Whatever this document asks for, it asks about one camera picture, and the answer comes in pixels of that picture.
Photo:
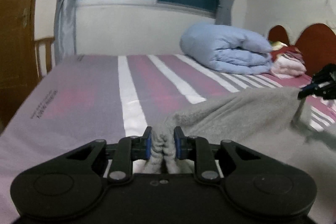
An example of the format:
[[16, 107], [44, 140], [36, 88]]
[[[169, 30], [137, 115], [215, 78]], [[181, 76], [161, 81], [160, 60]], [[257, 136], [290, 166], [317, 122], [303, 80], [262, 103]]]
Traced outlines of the grey fleece pants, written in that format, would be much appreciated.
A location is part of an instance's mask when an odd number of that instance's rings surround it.
[[151, 156], [145, 173], [191, 170], [177, 161], [173, 131], [210, 143], [230, 139], [310, 174], [317, 199], [310, 211], [318, 223], [335, 223], [335, 119], [297, 98], [298, 88], [246, 89], [214, 97], [170, 114], [152, 128]]

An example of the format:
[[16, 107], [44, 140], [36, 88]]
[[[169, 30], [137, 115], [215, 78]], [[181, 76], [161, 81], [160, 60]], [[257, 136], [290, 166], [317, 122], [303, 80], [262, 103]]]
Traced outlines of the pink folded blanket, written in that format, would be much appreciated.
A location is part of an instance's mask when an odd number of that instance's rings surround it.
[[280, 56], [273, 63], [270, 72], [280, 79], [292, 79], [306, 73], [306, 67], [297, 59]]

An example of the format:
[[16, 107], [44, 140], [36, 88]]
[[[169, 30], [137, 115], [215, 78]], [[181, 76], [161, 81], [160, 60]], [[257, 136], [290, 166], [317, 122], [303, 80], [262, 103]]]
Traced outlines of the red wooden headboard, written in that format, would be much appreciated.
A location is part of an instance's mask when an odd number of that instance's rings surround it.
[[302, 53], [308, 76], [329, 63], [335, 63], [335, 32], [326, 24], [315, 23], [305, 28], [294, 46]]

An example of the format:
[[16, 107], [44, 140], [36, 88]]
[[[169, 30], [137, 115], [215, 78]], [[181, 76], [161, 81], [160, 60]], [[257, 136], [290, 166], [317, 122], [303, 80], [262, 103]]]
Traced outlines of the red patterned cloth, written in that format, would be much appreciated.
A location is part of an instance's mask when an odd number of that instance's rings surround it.
[[273, 62], [275, 62], [281, 55], [287, 55], [304, 63], [302, 53], [297, 47], [288, 46], [280, 41], [271, 42], [270, 44], [272, 46], [272, 52], [270, 54]]

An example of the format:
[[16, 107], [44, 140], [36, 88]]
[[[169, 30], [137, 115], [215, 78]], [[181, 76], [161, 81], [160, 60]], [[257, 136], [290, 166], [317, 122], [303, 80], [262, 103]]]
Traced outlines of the striped pink grey bed sheet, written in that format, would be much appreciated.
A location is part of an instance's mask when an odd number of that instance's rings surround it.
[[211, 71], [183, 55], [73, 56], [27, 97], [1, 135], [1, 223], [18, 213], [10, 185], [21, 171], [96, 138], [139, 135], [168, 114], [248, 88], [303, 87], [306, 75]]

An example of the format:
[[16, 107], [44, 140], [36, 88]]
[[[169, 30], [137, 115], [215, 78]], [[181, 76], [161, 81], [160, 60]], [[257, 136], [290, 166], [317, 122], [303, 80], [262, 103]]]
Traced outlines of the folded light blue duvet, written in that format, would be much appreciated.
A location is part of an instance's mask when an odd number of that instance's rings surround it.
[[195, 24], [181, 36], [180, 48], [199, 64], [221, 73], [259, 75], [272, 67], [268, 40], [233, 26]]

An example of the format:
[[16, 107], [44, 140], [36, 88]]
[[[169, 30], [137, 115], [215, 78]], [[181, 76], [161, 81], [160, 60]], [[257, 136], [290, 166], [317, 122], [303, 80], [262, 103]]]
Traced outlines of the wooden chair by door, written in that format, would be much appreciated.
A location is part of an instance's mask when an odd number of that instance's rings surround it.
[[44, 77], [42, 73], [42, 66], [41, 66], [41, 55], [40, 55], [40, 46], [45, 47], [45, 66], [46, 66], [46, 73], [50, 73], [52, 70], [52, 44], [54, 43], [55, 38], [53, 36], [48, 36], [45, 38], [34, 40], [35, 46], [35, 54], [36, 54], [36, 61], [37, 61], [37, 71], [39, 81], [41, 81]]

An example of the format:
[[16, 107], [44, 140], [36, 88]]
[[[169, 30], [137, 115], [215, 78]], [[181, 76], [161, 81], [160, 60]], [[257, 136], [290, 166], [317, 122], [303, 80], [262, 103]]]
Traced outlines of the left grey curtain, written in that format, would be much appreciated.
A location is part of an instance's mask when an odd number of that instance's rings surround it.
[[76, 54], [76, 2], [77, 0], [56, 0], [54, 18], [56, 64]]

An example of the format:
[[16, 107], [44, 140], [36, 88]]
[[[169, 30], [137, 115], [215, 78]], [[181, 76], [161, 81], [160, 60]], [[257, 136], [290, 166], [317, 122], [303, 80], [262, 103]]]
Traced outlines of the brown wooden door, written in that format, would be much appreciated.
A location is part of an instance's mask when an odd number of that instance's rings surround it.
[[36, 0], [1, 0], [1, 126], [6, 127], [39, 82]]

